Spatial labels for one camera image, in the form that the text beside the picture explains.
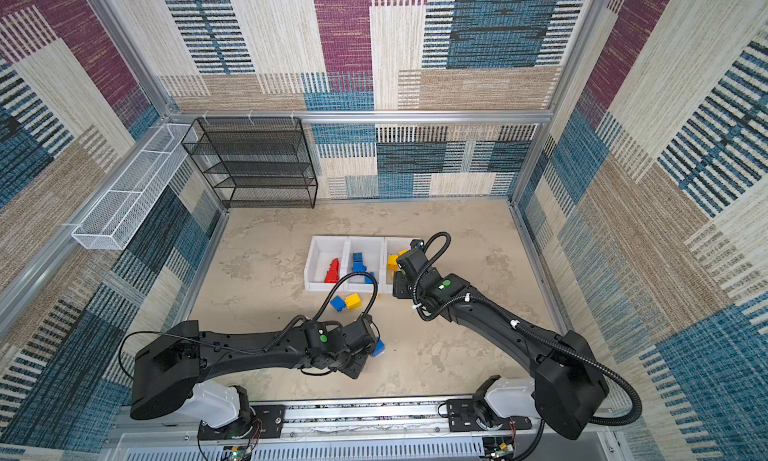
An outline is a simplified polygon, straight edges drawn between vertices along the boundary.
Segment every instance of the toy block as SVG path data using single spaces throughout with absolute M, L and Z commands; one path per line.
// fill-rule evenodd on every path
M 333 306 L 333 309 L 336 311 L 341 312 L 341 310 L 346 307 L 346 303 L 341 299 L 341 297 L 336 296 L 331 300 L 331 306 Z
M 334 259 L 331 262 L 330 268 L 326 273 L 325 283 L 338 283 L 339 282 L 339 259 Z
M 358 293 L 352 293 L 344 298 L 344 303 L 346 304 L 346 308 L 350 310 L 357 309 L 358 307 L 362 306 L 362 300 L 360 299 L 360 295 Z
M 382 341 L 379 340 L 379 342 L 376 343 L 376 349 L 373 350 L 373 354 L 371 356 L 377 357 L 379 356 L 379 354 L 383 352 L 384 352 L 384 343 L 382 343 Z
M 387 269 L 397 269 L 397 255 L 389 255 L 386 259 Z

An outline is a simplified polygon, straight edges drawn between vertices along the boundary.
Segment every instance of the stained surface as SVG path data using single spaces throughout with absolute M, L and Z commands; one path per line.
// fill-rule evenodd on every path
M 313 315 L 326 296 L 304 291 L 313 235 L 427 238 L 437 231 L 453 238 L 438 261 L 441 273 L 464 277 L 507 309 L 552 329 L 512 217 L 499 199 L 235 209 L 190 319 L 199 320 L 201 330 L 276 331 L 297 313 Z M 322 319 L 349 323 L 358 314 L 329 308 Z M 216 380 L 244 386 L 251 399 L 312 399 L 470 393 L 493 374 L 527 377 L 476 333 L 442 318 L 422 321 L 410 301 L 383 293 L 371 314 L 386 350 L 370 358 L 358 379 L 273 368 Z

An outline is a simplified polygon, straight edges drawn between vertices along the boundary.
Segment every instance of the white plastic container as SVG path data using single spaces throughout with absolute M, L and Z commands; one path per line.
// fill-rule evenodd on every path
M 344 275 L 344 260 L 349 257 L 348 236 L 312 236 L 310 253 L 304 265 L 304 289 L 328 292 L 335 283 L 325 283 L 334 259 L 339 260 L 339 277 Z
M 376 277 L 376 284 L 381 283 L 381 259 L 384 249 L 383 237 L 350 236 L 349 247 L 347 248 L 344 264 L 341 266 L 341 275 L 352 272 L 354 253 L 362 253 L 362 264 L 365 264 L 366 271 L 373 273 Z M 364 276 L 353 276 L 344 286 L 344 291 L 353 293 L 373 293 L 373 285 L 366 283 Z
M 411 249 L 411 241 L 418 239 L 414 237 L 385 237 L 384 249 L 382 250 L 381 260 L 381 279 L 379 280 L 379 291 L 392 296 L 392 275 L 395 273 L 386 268 L 386 260 L 389 255 L 398 255 L 404 249 Z

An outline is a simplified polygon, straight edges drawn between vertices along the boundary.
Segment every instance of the yellow block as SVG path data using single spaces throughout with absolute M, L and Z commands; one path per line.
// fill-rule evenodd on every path
M 397 269 L 397 255 L 389 255 L 386 259 L 387 269 Z
M 360 295 L 358 293 L 352 293 L 344 298 L 344 303 L 346 304 L 346 308 L 350 310 L 357 309 L 358 307 L 362 306 L 362 300 L 360 299 Z

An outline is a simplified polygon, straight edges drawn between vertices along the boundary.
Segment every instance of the black wire mesh shelf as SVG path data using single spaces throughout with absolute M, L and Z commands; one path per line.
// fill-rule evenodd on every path
M 198 118 L 183 143 L 227 208 L 314 208 L 317 176 L 295 118 Z

